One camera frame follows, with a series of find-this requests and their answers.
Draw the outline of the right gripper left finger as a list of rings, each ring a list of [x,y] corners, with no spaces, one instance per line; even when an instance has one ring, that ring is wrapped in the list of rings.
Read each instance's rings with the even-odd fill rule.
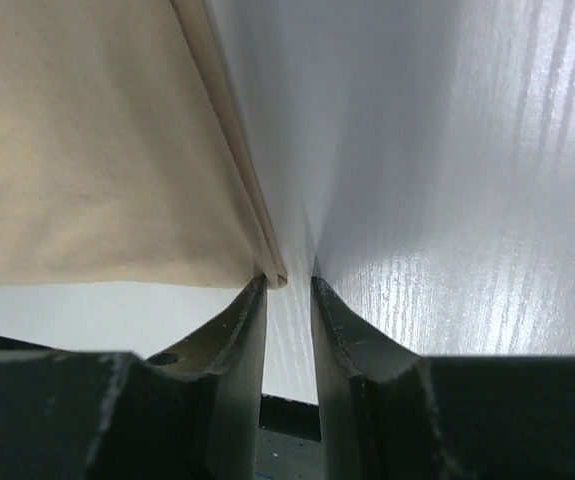
[[[267,281],[148,359],[0,336],[0,479],[251,479]]]

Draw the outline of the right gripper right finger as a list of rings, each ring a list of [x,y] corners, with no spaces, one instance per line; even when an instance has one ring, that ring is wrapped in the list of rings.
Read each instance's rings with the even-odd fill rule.
[[[329,479],[575,479],[575,357],[421,356],[311,281]]]

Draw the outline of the beige t shirt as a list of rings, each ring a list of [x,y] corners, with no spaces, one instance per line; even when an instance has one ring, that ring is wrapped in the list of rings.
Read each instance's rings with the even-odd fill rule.
[[[287,282],[200,1],[0,1],[0,285]]]

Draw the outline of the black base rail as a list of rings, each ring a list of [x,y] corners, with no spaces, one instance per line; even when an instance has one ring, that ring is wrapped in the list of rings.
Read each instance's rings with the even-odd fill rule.
[[[320,443],[319,407],[283,397],[262,395],[259,428]]]

